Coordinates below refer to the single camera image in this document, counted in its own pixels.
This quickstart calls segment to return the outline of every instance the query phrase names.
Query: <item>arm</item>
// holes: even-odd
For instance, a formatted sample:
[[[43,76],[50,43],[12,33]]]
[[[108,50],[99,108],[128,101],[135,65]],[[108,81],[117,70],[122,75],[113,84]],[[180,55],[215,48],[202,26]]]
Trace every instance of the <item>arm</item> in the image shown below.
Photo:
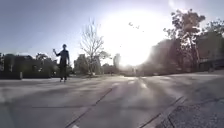
[[[56,56],[60,56],[60,55],[61,55],[61,53],[57,53],[55,49],[53,49],[53,52],[54,52],[54,54],[55,54]]]

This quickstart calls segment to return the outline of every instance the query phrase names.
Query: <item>pavement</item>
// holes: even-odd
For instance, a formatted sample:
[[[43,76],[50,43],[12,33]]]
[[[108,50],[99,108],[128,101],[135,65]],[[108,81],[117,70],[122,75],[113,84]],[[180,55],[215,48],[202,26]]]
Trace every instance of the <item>pavement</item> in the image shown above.
[[[66,83],[58,79],[1,80],[0,128],[199,127],[190,122],[197,112],[198,119],[206,110],[211,112],[210,108],[220,112],[211,112],[214,119],[224,115],[223,74],[70,78]],[[224,126],[221,121],[216,124]]]

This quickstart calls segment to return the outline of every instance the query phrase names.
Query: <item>dark clothing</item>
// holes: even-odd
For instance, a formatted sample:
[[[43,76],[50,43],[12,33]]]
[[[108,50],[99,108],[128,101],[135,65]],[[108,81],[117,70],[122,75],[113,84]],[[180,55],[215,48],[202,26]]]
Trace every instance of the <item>dark clothing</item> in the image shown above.
[[[67,58],[69,58],[69,53],[67,50],[62,50],[57,56],[61,56],[60,64],[66,64]]]
[[[61,80],[65,78],[67,80],[67,59],[69,58],[69,53],[67,50],[62,50],[60,53],[56,54],[57,56],[61,56],[59,69],[60,69],[60,78]]]
[[[60,70],[60,78],[61,80],[67,80],[67,73],[66,73],[66,65],[60,65],[59,70]]]

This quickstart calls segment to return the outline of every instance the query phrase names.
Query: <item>skateboarder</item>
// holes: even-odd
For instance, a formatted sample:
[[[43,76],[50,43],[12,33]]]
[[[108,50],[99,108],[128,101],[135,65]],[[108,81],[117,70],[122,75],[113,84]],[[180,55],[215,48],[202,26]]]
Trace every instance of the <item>skateboarder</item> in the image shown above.
[[[69,52],[66,50],[66,44],[63,44],[62,48],[63,50],[60,53],[57,53],[55,49],[53,49],[53,52],[55,53],[56,56],[61,56],[60,58],[60,63],[59,63],[59,69],[60,69],[60,82],[64,78],[64,82],[67,80],[67,73],[66,73],[66,68],[67,68],[67,60],[68,64],[70,63],[69,60]]]

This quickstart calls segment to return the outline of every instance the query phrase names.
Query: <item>road marking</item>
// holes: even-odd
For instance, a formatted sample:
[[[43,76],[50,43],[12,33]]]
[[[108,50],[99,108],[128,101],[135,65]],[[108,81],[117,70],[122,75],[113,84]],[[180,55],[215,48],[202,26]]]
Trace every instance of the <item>road marking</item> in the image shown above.
[[[145,83],[140,83],[140,85],[141,85],[142,88],[147,88]]]
[[[79,128],[78,126],[76,126],[76,125],[74,125],[74,126],[72,126],[72,128]]]
[[[112,86],[116,86],[116,85],[119,85],[119,83],[113,83],[113,84],[112,84]]]
[[[128,84],[134,84],[135,83],[135,81],[129,81],[128,82]]]
[[[5,103],[6,102],[6,100],[5,100],[5,96],[4,96],[4,92],[3,92],[4,90],[3,89],[1,89],[0,88],[0,103]]]

